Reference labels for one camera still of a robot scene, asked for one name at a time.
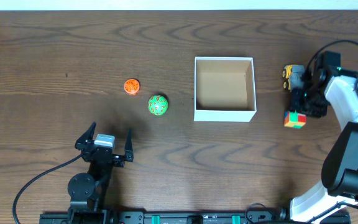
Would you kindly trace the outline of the multicoloured puzzle cube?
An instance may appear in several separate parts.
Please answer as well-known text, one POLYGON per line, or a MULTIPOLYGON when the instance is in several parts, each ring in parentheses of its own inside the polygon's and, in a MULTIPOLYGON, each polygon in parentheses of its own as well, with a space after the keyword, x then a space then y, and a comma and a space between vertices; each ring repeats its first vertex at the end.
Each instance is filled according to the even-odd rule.
POLYGON ((306 115, 286 111, 284 114, 284 127, 301 129, 306 124, 306 115))

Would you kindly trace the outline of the grey and yellow toy truck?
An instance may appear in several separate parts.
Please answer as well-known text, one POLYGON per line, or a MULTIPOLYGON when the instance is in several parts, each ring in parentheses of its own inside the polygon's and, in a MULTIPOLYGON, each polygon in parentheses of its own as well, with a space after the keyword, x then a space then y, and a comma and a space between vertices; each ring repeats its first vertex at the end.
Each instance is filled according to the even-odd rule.
POLYGON ((288 91, 292 89, 303 88, 304 81, 302 80, 305 73, 303 65, 286 65, 283 68, 282 77, 284 79, 283 88, 288 91))

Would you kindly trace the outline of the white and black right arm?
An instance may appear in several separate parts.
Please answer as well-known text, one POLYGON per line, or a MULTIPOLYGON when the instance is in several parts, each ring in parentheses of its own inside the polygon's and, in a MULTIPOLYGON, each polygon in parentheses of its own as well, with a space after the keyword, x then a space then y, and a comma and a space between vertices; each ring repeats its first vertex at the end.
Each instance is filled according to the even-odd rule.
POLYGON ((341 133, 323 163, 321 180, 290 202, 290 220, 303 223, 320 223, 344 207, 358 209, 358 73, 326 66, 314 72, 313 88, 332 106, 341 133))

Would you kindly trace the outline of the green ball with red numbers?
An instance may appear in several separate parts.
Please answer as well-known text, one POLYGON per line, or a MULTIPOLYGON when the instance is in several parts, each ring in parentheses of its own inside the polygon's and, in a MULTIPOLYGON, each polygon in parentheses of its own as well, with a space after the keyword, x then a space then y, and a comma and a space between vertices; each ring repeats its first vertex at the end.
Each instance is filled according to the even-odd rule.
POLYGON ((168 110, 168 100, 162 95, 151 96, 148 102, 148 110, 153 115, 161 116, 168 110))

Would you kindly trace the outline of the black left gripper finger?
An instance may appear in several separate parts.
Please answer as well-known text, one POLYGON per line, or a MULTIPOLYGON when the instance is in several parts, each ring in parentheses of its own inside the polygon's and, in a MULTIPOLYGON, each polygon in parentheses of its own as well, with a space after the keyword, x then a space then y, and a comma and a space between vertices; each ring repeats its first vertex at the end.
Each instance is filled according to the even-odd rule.
POLYGON ((134 160, 134 151, 133 151, 133 146, 132 146, 132 131, 129 130, 128 134, 127 134, 127 139, 126 139, 126 143, 124 146, 124 156, 125 156, 125 160, 127 162, 132 162, 134 160))
POLYGON ((85 150, 89 144, 93 143, 95 128, 96 122, 93 122, 91 126, 76 140, 75 148, 77 150, 85 150))

